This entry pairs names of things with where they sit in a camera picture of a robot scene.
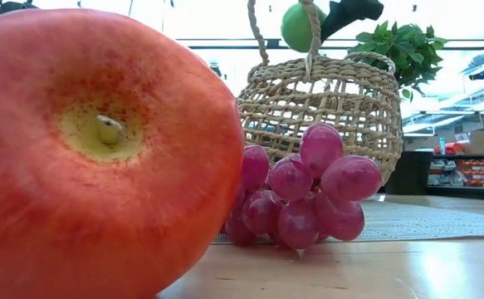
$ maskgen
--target shelf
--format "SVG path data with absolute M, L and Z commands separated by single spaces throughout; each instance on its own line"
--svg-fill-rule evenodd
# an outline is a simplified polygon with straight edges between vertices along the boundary
M 435 154 L 434 159 L 484 159 L 484 154 Z
M 463 199 L 484 199 L 484 188 L 457 186 L 428 186 L 428 195 L 457 197 Z

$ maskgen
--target apple stem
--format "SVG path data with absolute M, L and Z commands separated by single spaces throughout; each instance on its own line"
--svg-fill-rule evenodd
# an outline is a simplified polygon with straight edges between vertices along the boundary
M 115 145 L 120 141 L 124 127 L 116 120 L 104 115 L 96 116 L 98 121 L 98 138 L 106 145 Z

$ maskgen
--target potted plant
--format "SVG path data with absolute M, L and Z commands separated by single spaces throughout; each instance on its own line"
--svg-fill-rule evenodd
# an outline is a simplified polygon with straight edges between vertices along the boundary
M 419 26 L 408 24 L 399 27 L 395 22 L 389 28 L 388 22 L 377 25 L 373 33 L 362 32 L 356 36 L 359 44 L 349 49 L 353 51 L 375 51 L 390 58 L 395 66 L 395 78 L 403 99 L 413 100 L 413 91 L 423 95 L 420 84 L 428 84 L 442 68 L 438 65 L 442 58 L 437 54 L 447 40 L 435 37 L 430 26 L 424 32 Z M 387 66 L 374 59 L 365 63 L 380 69 Z M 385 185 L 388 194 L 426 193 L 428 171 L 432 152 L 404 151 L 397 162 L 395 171 Z

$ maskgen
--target grape cluster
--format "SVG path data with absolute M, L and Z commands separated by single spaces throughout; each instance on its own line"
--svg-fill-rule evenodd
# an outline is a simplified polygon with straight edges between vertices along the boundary
M 343 155 L 340 134 L 326 124 L 306 130 L 299 152 L 270 169 L 261 146 L 245 148 L 242 181 L 222 228 L 232 243 L 248 246 L 268 234 L 278 245 L 306 249 L 328 237 L 350 241 L 361 234 L 359 201 L 382 184 L 376 162 Z

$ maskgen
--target basket handle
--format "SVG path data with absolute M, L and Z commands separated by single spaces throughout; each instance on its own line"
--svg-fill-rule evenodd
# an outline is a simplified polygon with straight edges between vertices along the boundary
M 386 65 L 388 65 L 389 73 L 391 73 L 391 75 L 394 75 L 394 70 L 396 69 L 396 66 L 394 65 L 394 62 L 391 59 L 387 58 L 385 55 L 378 54 L 376 52 L 354 52 L 350 53 L 345 57 L 345 59 L 349 59 L 351 61 L 357 61 L 362 58 L 373 58 L 384 62 Z
M 319 54 L 319 48 L 321 47 L 321 25 L 319 22 L 319 14 L 315 10 L 313 0 L 299 0 L 302 7 L 308 13 L 311 25 L 311 44 L 308 56 L 311 61 L 311 57 Z M 267 66 L 269 64 L 269 56 L 266 53 L 266 41 L 260 33 L 260 29 L 257 26 L 257 15 L 255 13 L 256 0 L 249 0 L 247 3 L 247 10 L 249 11 L 249 22 L 251 24 L 252 34 L 258 41 L 258 50 L 260 51 L 260 57 L 262 58 L 262 65 Z

